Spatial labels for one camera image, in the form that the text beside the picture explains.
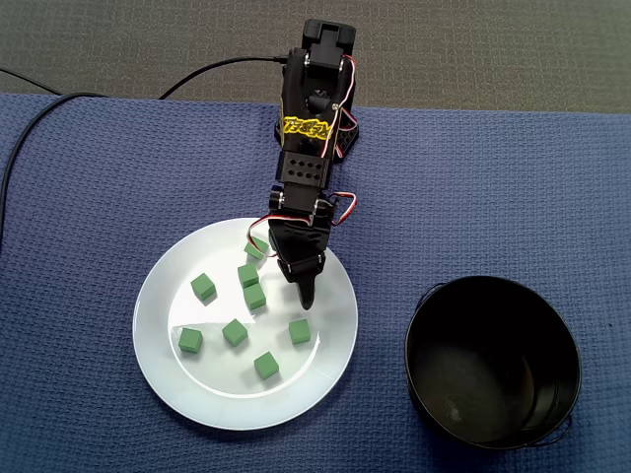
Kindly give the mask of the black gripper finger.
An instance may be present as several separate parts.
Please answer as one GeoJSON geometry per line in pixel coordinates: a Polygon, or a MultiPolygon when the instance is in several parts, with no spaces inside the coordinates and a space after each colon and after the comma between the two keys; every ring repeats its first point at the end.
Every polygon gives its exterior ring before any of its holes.
{"type": "Polygon", "coordinates": [[[298,288],[299,299],[304,310],[309,310],[316,297],[316,274],[307,274],[298,277],[295,284],[298,288]]]}

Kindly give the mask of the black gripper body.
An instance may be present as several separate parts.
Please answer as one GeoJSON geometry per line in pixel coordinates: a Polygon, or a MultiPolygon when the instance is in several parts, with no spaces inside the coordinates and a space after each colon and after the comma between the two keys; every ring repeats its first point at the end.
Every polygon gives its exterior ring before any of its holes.
{"type": "Polygon", "coordinates": [[[322,272],[331,226],[272,220],[269,236],[277,252],[281,272],[290,283],[312,285],[322,272]]]}

